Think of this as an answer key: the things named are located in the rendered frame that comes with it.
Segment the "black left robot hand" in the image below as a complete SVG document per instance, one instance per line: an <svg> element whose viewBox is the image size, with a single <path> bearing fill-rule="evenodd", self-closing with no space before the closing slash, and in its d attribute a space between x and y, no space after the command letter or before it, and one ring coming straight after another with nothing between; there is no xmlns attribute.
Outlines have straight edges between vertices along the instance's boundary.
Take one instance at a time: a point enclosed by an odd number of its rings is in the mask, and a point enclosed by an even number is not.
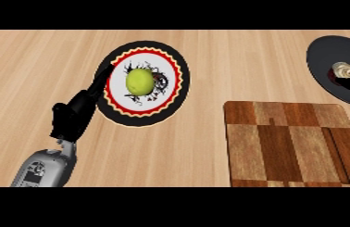
<svg viewBox="0 0 350 227"><path fill-rule="evenodd" d="M88 88L79 90L69 102L55 103L51 120L50 137L66 140L75 143L81 138L85 127L91 120L95 104L100 99L106 80L110 76L115 66L112 64L103 69L101 73L94 78Z"/></svg>

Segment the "brown checkered cutting board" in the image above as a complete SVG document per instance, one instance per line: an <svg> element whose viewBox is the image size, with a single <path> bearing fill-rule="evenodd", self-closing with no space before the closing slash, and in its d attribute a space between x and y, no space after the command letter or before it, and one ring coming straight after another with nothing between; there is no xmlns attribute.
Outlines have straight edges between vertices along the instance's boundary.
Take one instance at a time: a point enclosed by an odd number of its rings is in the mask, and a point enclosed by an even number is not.
<svg viewBox="0 0 350 227"><path fill-rule="evenodd" d="M333 104L228 101L234 187L350 187L350 118Z"/></svg>

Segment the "dark grey pan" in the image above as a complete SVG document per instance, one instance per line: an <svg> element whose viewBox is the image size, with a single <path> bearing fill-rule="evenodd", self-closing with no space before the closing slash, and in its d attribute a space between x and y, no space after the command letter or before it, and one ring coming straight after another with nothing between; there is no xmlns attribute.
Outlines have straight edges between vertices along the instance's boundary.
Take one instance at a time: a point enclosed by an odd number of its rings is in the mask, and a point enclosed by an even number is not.
<svg viewBox="0 0 350 227"><path fill-rule="evenodd" d="M345 80L343 86L335 78L329 78L329 70L338 62L350 64L350 38L338 35L321 36L305 50L307 68L323 90L350 104L350 78L341 78L341 81Z"/></svg>

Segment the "cupcake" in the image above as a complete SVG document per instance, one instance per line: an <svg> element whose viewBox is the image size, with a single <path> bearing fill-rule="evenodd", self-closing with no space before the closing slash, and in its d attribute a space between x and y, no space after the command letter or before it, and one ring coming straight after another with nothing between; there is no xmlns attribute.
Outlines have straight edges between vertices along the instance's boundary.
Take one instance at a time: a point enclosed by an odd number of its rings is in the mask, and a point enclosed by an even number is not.
<svg viewBox="0 0 350 227"><path fill-rule="evenodd" d="M336 62L329 70L330 82L350 90L350 64Z"/></svg>

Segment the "green apple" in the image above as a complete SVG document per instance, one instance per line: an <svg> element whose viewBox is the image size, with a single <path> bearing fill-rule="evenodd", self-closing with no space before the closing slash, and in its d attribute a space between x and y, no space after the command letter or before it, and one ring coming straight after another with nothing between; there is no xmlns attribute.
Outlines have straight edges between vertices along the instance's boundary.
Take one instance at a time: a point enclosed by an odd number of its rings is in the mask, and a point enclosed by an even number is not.
<svg viewBox="0 0 350 227"><path fill-rule="evenodd" d="M125 86L132 95L147 95L154 86L151 72L147 69L132 69L126 74Z"/></svg>

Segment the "black-rimmed patterned plate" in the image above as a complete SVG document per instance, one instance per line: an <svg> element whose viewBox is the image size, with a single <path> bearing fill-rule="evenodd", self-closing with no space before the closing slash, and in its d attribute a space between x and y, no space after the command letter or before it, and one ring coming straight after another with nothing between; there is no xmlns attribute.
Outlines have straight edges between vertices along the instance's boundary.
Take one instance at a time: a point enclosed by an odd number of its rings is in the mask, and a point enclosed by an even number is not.
<svg viewBox="0 0 350 227"><path fill-rule="evenodd" d="M190 89L184 57L165 43L134 41L106 55L95 74L112 66L97 108L125 127L165 121L180 109Z"/></svg>

